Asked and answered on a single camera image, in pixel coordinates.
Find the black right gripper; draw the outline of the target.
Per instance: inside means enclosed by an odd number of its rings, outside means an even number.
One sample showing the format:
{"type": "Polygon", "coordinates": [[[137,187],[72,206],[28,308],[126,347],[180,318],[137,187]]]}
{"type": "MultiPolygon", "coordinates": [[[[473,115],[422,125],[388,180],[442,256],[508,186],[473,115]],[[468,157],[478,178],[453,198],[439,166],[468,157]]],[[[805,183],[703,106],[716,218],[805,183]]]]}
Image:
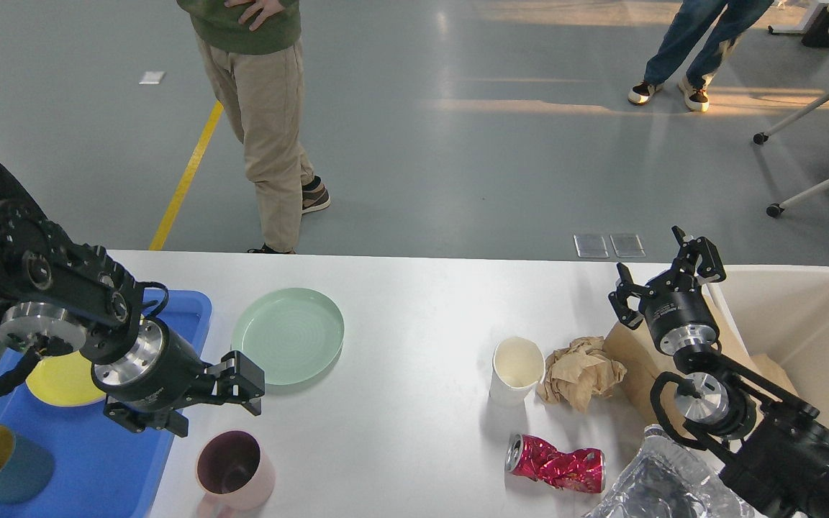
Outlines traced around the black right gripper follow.
{"type": "Polygon", "coordinates": [[[672,357],[685,348],[717,343],[720,331],[703,296],[703,286],[723,282],[727,273],[711,240],[694,238],[679,226],[672,226],[671,231],[679,250],[671,263],[670,278],[638,285],[629,268],[616,263],[618,279],[608,299],[620,324],[635,330],[645,320],[657,350],[672,357]],[[641,299],[639,311],[630,308],[631,297],[641,299]]]}

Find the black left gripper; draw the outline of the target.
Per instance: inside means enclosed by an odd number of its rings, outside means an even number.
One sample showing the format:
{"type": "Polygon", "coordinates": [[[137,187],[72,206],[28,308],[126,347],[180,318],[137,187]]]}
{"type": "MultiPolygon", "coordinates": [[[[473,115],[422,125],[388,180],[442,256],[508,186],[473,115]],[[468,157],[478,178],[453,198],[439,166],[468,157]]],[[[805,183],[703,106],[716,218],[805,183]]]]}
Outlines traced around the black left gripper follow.
{"type": "Polygon", "coordinates": [[[141,321],[135,343],[124,356],[93,365],[95,386],[119,402],[105,402],[103,414],[128,432],[148,427],[186,438],[189,421],[168,409],[182,397],[195,404],[239,404],[262,414],[266,373],[246,354],[231,350],[216,365],[204,364],[194,348],[160,320],[141,321]]]}

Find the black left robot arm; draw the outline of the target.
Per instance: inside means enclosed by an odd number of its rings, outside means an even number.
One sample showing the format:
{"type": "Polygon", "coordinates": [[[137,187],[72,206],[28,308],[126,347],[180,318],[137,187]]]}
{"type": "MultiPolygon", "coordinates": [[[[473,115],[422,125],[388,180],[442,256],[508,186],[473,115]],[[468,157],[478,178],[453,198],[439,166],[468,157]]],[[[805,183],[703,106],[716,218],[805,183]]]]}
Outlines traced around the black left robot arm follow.
{"type": "Polygon", "coordinates": [[[217,364],[161,320],[170,291],[138,281],[101,246],[76,245],[20,200],[0,201],[0,396],[43,359],[78,352],[128,432],[184,438],[181,410],[239,404],[262,413],[266,375],[236,351],[217,364]]]}

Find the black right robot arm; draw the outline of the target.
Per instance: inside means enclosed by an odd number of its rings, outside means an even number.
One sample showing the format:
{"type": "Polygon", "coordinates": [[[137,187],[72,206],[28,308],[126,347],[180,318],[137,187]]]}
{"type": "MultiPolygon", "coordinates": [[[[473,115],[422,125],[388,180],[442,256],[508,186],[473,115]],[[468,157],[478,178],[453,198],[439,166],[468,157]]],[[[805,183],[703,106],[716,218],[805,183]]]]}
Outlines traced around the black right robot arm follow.
{"type": "Polygon", "coordinates": [[[829,517],[829,429],[819,410],[724,355],[720,328],[703,296],[726,278],[717,247],[672,227],[670,268],[644,285],[618,263],[609,302],[620,324],[647,327],[674,361],[649,391],[656,419],[679,445],[722,462],[720,480],[767,517],[829,517]]]}

